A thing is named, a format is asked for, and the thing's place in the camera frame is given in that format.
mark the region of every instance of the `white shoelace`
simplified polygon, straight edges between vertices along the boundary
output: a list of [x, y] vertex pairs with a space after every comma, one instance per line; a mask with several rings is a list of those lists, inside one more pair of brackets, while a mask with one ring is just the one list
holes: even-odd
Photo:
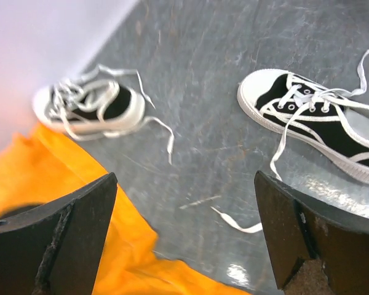
[[[279, 157], [282, 155], [284, 149], [285, 149], [285, 143], [287, 139], [287, 132], [288, 127], [290, 124], [292, 124], [299, 116], [306, 110], [313, 111], [315, 110], [315, 104], [316, 103], [323, 103], [322, 110], [327, 112], [329, 110], [329, 107], [331, 104], [337, 105], [337, 106], [346, 106], [348, 108], [356, 108], [356, 109], [365, 109], [369, 111], [369, 105], [358, 103], [356, 101], [348, 100], [347, 98], [364, 94], [367, 91], [367, 80], [365, 77], [365, 70], [363, 69], [363, 61], [364, 59], [369, 55], [369, 49], [365, 52], [363, 55], [358, 67], [357, 72], [360, 79], [360, 88], [357, 88], [353, 91], [348, 91], [341, 88], [334, 88], [334, 89], [327, 89], [323, 91], [316, 91], [315, 94], [309, 94], [309, 95], [302, 95], [298, 93], [298, 89], [301, 87], [300, 85], [293, 85], [288, 92], [280, 99], [279, 106], [283, 106], [285, 103], [288, 102], [289, 99], [293, 97], [295, 104], [299, 107], [298, 110], [292, 115], [290, 120], [286, 123], [286, 126], [284, 128], [284, 132], [282, 134], [279, 146], [276, 150], [276, 153], [274, 154], [272, 160], [271, 160], [271, 169], [275, 173], [276, 178], [279, 180], [282, 180], [280, 175], [278, 174], [275, 166], [275, 162], [279, 159]], [[308, 85], [308, 86], [315, 86], [316, 84], [302, 80], [300, 79], [300, 82], [302, 84]], [[340, 108], [336, 108], [336, 110], [344, 116], [342, 110]], [[226, 213], [222, 213], [218, 211], [217, 209], [213, 208], [230, 226], [233, 228], [240, 230], [241, 232], [245, 232], [248, 234], [253, 234], [255, 232], [261, 231], [263, 229], [261, 223], [256, 224], [255, 226], [249, 227], [247, 229], [242, 228], [238, 225], [238, 223], [233, 220], [230, 215]]]
[[[144, 127], [147, 123], [150, 121], [155, 121], [164, 128], [166, 128], [170, 132], [170, 138], [167, 144], [167, 152], [169, 155], [169, 164], [172, 165], [172, 151], [173, 151], [173, 142], [175, 140], [175, 136], [173, 134], [172, 129], [163, 123], [160, 119], [157, 117], [150, 117], [145, 116], [143, 121], [134, 126], [131, 129], [124, 130], [124, 131], [117, 131], [117, 130], [107, 130], [102, 131], [100, 133], [92, 134], [92, 135], [77, 135], [75, 132], [71, 129], [71, 123], [68, 121], [68, 108], [71, 107], [71, 105], [76, 106], [80, 110], [84, 112], [91, 112], [95, 111], [96, 109], [100, 108], [101, 112], [97, 112], [97, 117], [100, 120], [100, 122], [103, 122], [103, 113], [105, 109], [108, 107], [109, 103], [116, 98], [118, 92], [119, 92], [119, 84], [115, 81], [109, 80], [109, 79], [102, 79], [98, 81], [92, 81], [94, 78], [98, 76], [100, 72], [110, 74], [114, 77], [119, 76], [126, 76], [126, 75], [137, 75], [138, 83], [140, 86], [140, 92], [145, 98], [145, 100], [155, 109], [152, 99], [145, 93], [143, 90], [143, 84], [141, 80], [140, 73], [136, 69], [110, 69], [103, 65], [97, 65], [95, 69], [93, 69], [91, 72], [86, 73], [82, 75], [78, 79], [65, 79], [61, 82], [59, 82], [54, 87], [55, 92], [55, 98], [54, 98], [54, 106], [57, 112], [53, 111], [53, 115], [57, 115], [61, 121], [63, 122], [64, 128], [69, 134], [70, 137], [72, 137], [74, 140], [77, 141], [88, 141], [88, 140], [96, 140], [102, 137], [107, 138], [117, 138], [123, 135], [128, 135], [131, 133], [135, 133], [139, 131], [142, 127]], [[106, 91], [103, 95], [101, 95], [98, 99], [95, 99], [95, 95], [93, 95], [90, 90], [96, 90], [100, 88], [106, 88]], [[85, 95], [88, 95], [85, 99], [84, 103], [81, 103], [81, 101], [85, 98]]]

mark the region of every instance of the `table surface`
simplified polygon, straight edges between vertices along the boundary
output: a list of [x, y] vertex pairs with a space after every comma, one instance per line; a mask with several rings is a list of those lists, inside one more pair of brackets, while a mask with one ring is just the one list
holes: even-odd
[[[281, 68], [352, 90], [367, 48], [369, 0], [140, 2], [93, 65], [139, 69], [156, 105], [147, 106], [147, 115], [175, 132], [173, 165], [165, 150], [169, 134], [155, 123], [81, 146], [116, 173], [158, 232], [159, 257], [184, 260], [253, 294], [282, 294], [263, 233], [239, 232], [210, 208], [229, 213], [242, 227], [258, 223], [253, 178], [257, 170], [271, 172], [280, 140], [241, 110], [238, 83], [256, 69]], [[369, 58], [365, 69], [369, 84]], [[121, 82], [138, 89], [132, 77]], [[369, 104], [369, 90], [359, 100]], [[290, 186], [369, 217], [369, 186], [307, 144], [288, 139], [277, 168]]]

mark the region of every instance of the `orange cloth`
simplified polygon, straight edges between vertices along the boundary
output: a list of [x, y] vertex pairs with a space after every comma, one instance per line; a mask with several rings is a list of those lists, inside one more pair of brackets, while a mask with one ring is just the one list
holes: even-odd
[[[16, 136], [0, 154], [0, 214], [49, 202], [104, 175], [106, 170], [64, 135], [38, 126]], [[156, 259], [157, 234], [119, 187], [93, 295], [247, 294], [190, 269]]]

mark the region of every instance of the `gray table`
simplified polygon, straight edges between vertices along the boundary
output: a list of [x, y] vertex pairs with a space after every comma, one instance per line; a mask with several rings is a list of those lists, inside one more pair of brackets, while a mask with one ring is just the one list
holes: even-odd
[[[276, 290], [253, 177], [270, 173], [280, 136], [248, 118], [238, 83], [261, 68], [290, 69], [327, 87], [354, 89], [369, 48], [369, 0], [150, 0], [139, 3], [95, 62], [138, 68], [145, 90], [176, 135], [157, 124], [115, 140], [82, 143], [109, 171], [158, 232], [155, 252], [254, 294]], [[369, 81], [369, 58], [365, 62]], [[123, 83], [137, 88], [135, 79]], [[359, 98], [369, 103], [368, 93]], [[315, 149], [289, 139], [277, 163], [284, 181], [325, 202], [369, 217], [369, 186], [339, 171]], [[197, 205], [189, 205], [206, 200]]]

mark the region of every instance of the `shoe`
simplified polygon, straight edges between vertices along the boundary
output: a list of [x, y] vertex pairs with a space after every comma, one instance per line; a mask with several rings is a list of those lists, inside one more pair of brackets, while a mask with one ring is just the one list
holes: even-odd
[[318, 149], [342, 171], [369, 184], [369, 105], [349, 98], [367, 91], [362, 57], [357, 72], [360, 88], [349, 92], [327, 89], [282, 69], [262, 69], [240, 84], [237, 98], [245, 113], [282, 138], [271, 169], [281, 180], [275, 162], [290, 135]]
[[[97, 79], [100, 73], [110, 75], [109, 79]], [[115, 80], [117, 76], [129, 74], [137, 75], [141, 93]], [[171, 133], [167, 151], [172, 163], [175, 139], [172, 129], [156, 117], [144, 117], [145, 100], [155, 108], [143, 90], [136, 69], [110, 69], [98, 65], [78, 79], [63, 79], [54, 86], [40, 89], [33, 98], [33, 110], [46, 127], [67, 133], [78, 141], [127, 135], [155, 121]]]

